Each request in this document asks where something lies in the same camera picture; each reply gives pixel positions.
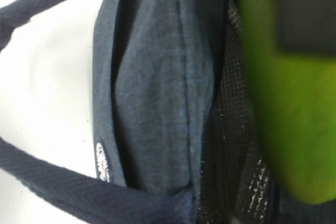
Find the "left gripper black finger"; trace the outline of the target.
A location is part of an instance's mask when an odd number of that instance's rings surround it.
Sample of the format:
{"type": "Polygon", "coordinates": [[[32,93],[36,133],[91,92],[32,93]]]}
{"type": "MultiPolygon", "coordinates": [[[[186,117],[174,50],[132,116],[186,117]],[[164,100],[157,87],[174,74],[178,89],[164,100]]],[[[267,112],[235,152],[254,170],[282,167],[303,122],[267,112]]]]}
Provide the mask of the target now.
{"type": "Polygon", "coordinates": [[[335,55],[335,0],[277,0],[280,49],[335,55]]]}

